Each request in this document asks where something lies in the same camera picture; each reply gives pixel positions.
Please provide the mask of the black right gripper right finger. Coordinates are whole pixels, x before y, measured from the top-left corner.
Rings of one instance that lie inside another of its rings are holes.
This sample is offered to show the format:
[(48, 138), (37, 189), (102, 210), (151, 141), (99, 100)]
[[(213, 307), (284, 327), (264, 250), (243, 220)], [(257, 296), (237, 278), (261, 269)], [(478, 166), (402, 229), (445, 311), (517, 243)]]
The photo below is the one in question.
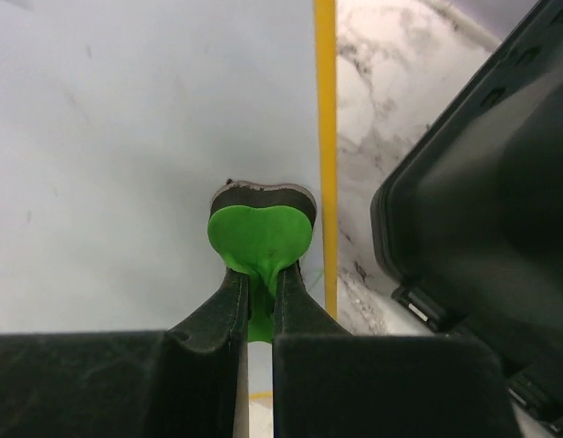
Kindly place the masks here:
[(517, 437), (495, 354), (459, 337), (355, 336), (306, 291), (276, 281), (277, 437)]

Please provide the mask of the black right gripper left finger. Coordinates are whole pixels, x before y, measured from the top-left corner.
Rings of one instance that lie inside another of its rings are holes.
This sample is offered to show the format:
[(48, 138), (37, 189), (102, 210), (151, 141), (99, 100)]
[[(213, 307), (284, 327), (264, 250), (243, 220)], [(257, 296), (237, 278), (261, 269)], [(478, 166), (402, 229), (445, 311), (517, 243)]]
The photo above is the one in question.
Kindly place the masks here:
[(0, 335), (0, 437), (246, 437), (249, 282), (168, 330)]

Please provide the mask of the green whiteboard eraser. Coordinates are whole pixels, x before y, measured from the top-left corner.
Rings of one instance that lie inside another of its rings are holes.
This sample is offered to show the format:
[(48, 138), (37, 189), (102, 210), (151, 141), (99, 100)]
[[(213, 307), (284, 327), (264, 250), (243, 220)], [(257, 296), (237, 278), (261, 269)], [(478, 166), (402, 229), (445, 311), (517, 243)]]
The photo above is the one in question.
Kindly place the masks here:
[(210, 205), (207, 235), (227, 268), (248, 276), (248, 340), (274, 337), (277, 278), (310, 248), (317, 204), (306, 188), (229, 180)]

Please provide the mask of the yellow framed whiteboard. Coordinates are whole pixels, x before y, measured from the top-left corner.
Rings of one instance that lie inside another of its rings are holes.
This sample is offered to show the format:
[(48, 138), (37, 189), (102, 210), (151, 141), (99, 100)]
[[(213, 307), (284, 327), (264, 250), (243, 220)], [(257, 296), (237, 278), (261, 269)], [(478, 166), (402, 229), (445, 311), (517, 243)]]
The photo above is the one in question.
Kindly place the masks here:
[(219, 287), (210, 202), (326, 211), (332, 1), (0, 1), (0, 337), (166, 330)]

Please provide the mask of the black plastic toolbox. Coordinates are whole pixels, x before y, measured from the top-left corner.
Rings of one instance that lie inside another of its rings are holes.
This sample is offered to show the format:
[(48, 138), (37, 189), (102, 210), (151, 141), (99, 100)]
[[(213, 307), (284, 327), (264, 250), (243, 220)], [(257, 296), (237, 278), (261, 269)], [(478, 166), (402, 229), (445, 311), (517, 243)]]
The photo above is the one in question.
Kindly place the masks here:
[(378, 263), (433, 332), (483, 341), (563, 436), (563, 1), (540, 1), (375, 193)]

